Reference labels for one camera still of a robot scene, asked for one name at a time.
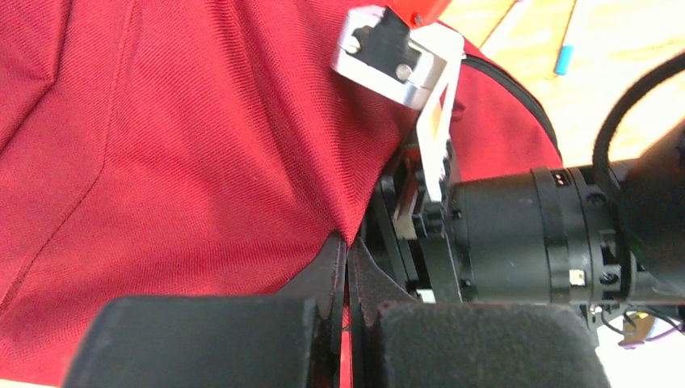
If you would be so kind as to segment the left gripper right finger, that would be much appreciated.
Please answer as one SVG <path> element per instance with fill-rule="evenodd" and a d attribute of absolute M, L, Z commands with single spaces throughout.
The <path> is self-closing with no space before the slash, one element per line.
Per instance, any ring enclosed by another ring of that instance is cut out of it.
<path fill-rule="evenodd" d="M 347 264 L 356 387 L 609 386 L 572 310 L 417 302 L 361 240 Z"/>

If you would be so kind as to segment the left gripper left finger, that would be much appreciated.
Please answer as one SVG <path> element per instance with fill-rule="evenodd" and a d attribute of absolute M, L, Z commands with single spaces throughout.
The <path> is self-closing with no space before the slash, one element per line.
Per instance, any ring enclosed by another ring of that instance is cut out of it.
<path fill-rule="evenodd" d="M 122 297 L 91 324 L 66 387 L 336 387 L 347 247 L 336 233 L 272 295 Z"/>

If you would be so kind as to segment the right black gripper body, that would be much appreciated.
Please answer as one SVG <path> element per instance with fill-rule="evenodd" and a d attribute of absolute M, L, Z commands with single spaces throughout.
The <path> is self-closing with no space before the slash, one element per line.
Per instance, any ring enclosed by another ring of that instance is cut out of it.
<path fill-rule="evenodd" d="M 373 255 L 424 302 L 590 305 L 632 295 L 637 263 L 589 166 L 442 185 L 429 199 L 416 150 L 372 194 Z"/>

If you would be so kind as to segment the red backpack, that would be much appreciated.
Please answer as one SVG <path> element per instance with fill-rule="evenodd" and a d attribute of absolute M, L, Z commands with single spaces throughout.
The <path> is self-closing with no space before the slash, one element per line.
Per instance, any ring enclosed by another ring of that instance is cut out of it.
<path fill-rule="evenodd" d="M 414 112 L 330 68 L 353 1 L 1 4 L 1 376 L 110 300 L 273 293 L 355 237 Z"/>

